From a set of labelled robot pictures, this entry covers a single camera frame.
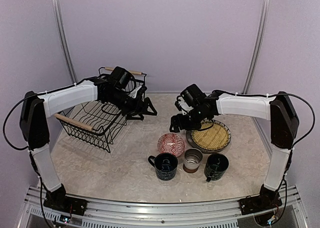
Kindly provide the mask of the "white brown ceramic cup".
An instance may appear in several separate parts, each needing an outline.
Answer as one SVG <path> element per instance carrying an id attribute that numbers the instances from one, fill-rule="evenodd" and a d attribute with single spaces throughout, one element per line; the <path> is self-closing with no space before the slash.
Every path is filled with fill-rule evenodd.
<path id="1" fill-rule="evenodd" d="M 203 160 L 203 153 L 197 148 L 185 151 L 183 157 L 183 170 L 189 174 L 195 173 Z"/>

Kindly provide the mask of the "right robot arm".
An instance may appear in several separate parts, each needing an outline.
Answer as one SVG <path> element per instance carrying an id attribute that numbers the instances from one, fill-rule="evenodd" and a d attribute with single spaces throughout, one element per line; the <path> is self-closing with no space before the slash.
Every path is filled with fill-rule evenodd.
<path id="1" fill-rule="evenodd" d="M 243 215 L 265 211 L 282 205 L 279 189 L 285 180 L 292 161 L 299 118 L 290 100 L 292 94 L 238 94 L 214 90 L 206 95 L 196 84 L 185 88 L 175 101 L 179 110 L 170 119 L 169 130 L 200 130 L 203 120 L 219 115 L 239 115 L 264 119 L 270 122 L 272 155 L 267 175 L 259 195 L 239 200 Z"/>

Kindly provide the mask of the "blue white patterned bowl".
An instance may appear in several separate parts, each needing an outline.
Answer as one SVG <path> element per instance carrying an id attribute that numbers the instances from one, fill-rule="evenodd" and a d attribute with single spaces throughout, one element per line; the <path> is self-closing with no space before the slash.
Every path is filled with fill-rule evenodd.
<path id="1" fill-rule="evenodd" d="M 176 133 L 163 134 L 157 141 L 157 149 L 160 153 L 170 153 L 179 157 L 184 153 L 185 148 L 183 138 Z"/>

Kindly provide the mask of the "dark blue mug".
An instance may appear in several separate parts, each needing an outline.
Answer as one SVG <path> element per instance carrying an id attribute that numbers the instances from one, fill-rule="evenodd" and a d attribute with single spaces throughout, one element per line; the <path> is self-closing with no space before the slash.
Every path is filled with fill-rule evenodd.
<path id="1" fill-rule="evenodd" d="M 178 167 L 178 158 L 175 155 L 165 152 L 157 156 L 150 155 L 147 160 L 154 167 L 158 179 L 169 181 L 175 177 Z"/>

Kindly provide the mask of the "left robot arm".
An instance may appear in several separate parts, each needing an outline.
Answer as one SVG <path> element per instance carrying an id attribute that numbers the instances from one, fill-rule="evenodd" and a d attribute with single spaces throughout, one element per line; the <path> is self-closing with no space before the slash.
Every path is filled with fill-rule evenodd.
<path id="1" fill-rule="evenodd" d="M 29 91 L 18 102 L 19 127 L 26 141 L 31 165 L 45 190 L 43 205 L 63 212 L 82 213 L 87 202 L 72 198 L 60 181 L 50 152 L 48 120 L 56 118 L 65 132 L 104 151 L 128 120 L 156 116 L 146 97 L 146 83 L 140 72 L 122 67 L 101 67 L 97 76 L 72 85 L 35 93 Z"/>

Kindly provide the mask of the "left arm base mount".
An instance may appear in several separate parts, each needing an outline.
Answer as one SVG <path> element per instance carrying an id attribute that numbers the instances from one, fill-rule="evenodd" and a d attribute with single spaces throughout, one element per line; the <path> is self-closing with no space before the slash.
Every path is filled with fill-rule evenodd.
<path id="1" fill-rule="evenodd" d="M 84 216 L 88 201 L 85 199 L 66 196 L 61 204 L 54 203 L 46 198 L 43 205 L 55 211 L 68 213 L 70 215 Z"/>

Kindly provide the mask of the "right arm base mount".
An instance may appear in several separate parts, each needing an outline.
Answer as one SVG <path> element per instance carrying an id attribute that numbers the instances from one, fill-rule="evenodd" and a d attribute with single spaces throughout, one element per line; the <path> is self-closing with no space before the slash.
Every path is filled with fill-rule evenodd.
<path id="1" fill-rule="evenodd" d="M 248 196 L 238 201 L 241 214 L 249 215 L 280 207 L 283 203 L 279 196 L 270 199 L 268 196 Z"/>

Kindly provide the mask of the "dark green mug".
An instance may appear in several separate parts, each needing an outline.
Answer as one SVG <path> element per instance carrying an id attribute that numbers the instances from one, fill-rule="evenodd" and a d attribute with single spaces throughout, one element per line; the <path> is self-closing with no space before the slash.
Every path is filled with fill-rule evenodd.
<path id="1" fill-rule="evenodd" d="M 220 153 L 212 153 L 206 161 L 204 174 L 206 182 L 218 181 L 229 167 L 228 158 Z"/>

